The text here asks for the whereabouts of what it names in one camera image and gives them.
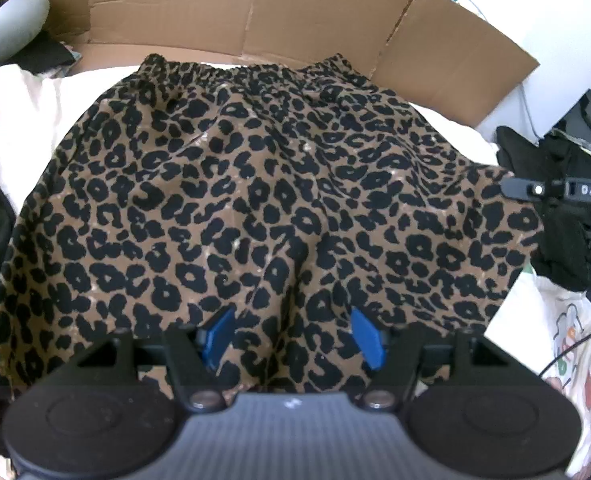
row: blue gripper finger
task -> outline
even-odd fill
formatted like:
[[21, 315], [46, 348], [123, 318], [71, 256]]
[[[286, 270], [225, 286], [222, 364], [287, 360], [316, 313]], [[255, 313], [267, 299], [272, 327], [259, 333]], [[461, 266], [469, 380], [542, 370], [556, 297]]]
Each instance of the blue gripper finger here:
[[206, 336], [202, 349], [202, 361], [211, 370], [217, 370], [235, 334], [235, 309], [229, 308], [213, 323], [213, 326], [203, 330]]
[[351, 312], [351, 325], [353, 339], [371, 370], [382, 368], [386, 351], [380, 330], [357, 308]]

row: screw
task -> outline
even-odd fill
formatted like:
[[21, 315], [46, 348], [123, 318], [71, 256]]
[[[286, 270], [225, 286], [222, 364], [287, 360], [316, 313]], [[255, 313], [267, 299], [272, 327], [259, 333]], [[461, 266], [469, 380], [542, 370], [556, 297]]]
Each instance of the screw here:
[[387, 390], [371, 390], [364, 400], [367, 408], [378, 412], [392, 409], [397, 402], [395, 395]]
[[195, 410], [216, 412], [224, 406], [224, 397], [215, 390], [202, 390], [191, 395], [189, 402]]

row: gray cloth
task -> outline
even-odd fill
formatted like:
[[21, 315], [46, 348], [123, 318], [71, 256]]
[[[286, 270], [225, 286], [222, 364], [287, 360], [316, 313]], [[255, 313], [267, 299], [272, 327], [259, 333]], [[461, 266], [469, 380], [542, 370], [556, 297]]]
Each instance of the gray cloth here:
[[0, 7], [0, 62], [35, 39], [50, 6], [48, 0], [9, 0]]

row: leopard print fabric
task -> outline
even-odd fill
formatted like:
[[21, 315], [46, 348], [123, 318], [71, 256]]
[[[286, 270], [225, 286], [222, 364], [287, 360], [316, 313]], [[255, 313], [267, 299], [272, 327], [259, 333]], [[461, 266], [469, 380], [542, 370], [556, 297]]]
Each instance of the leopard print fabric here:
[[236, 309], [218, 373], [363, 387], [360, 307], [482, 332], [535, 247], [530, 205], [341, 56], [303, 70], [147, 57], [73, 126], [0, 277], [0, 387], [21, 391], [116, 328]]

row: cardboard box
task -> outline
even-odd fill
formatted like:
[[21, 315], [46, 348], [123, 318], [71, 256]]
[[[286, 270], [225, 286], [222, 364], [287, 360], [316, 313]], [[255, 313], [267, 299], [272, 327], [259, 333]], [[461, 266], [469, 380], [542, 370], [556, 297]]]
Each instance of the cardboard box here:
[[102, 52], [117, 64], [173, 48], [177, 60], [293, 68], [339, 52], [376, 84], [469, 126], [538, 65], [450, 0], [50, 1], [48, 28], [68, 41], [83, 35], [83, 54], [97, 60], [86, 68], [106, 65]]

